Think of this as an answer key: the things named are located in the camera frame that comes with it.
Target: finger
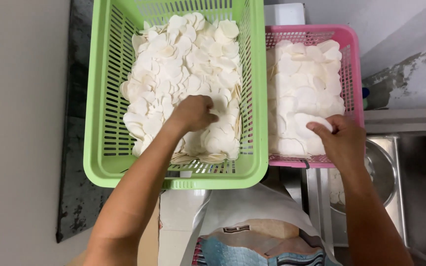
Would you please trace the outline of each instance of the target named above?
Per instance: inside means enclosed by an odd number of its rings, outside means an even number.
[[[333,126],[333,131],[340,131],[349,127],[349,123],[352,123],[346,116],[334,115],[327,118],[327,121]]]
[[[218,122],[220,120],[220,118],[217,115],[214,115],[214,114],[207,114],[207,117],[208,117],[208,122],[210,124]]]
[[[310,122],[310,123],[307,124],[307,128],[312,130],[322,140],[325,140],[325,139],[333,136],[333,134],[330,132],[330,130],[328,130],[327,127],[325,127],[324,125],[322,125],[320,123]]]
[[[211,109],[214,106],[213,100],[210,96],[202,95],[205,100],[206,108]]]

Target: metal bowl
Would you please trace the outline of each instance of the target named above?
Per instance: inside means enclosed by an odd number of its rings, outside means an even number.
[[[370,161],[374,188],[384,204],[384,207],[386,207],[395,194],[397,170],[389,154],[370,140],[366,140],[365,156]],[[334,211],[346,215],[345,205],[339,203],[331,203],[330,205]]]

